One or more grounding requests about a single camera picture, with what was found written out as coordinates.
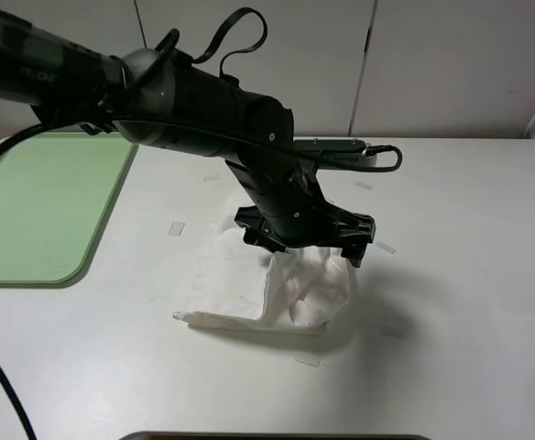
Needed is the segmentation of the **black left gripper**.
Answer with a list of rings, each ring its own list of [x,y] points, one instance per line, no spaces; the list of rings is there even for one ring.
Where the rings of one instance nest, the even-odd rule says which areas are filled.
[[[340,248],[341,257],[355,269],[361,267],[376,232],[373,217],[330,203],[276,217],[262,214],[255,206],[241,207],[235,223],[245,230],[243,240],[247,245],[270,253],[288,248]]]

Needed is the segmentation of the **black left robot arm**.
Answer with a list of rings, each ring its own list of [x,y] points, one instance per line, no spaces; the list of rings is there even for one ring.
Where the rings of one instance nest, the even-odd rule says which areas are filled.
[[[0,10],[0,98],[30,105],[38,118],[0,146],[0,158],[69,126],[218,157],[252,200],[235,216],[247,244],[271,252],[337,248],[359,267],[375,222],[325,200],[316,172],[332,165],[330,153],[300,149],[289,109],[233,77],[201,71],[178,49],[179,37],[171,30],[154,49],[105,56]]]

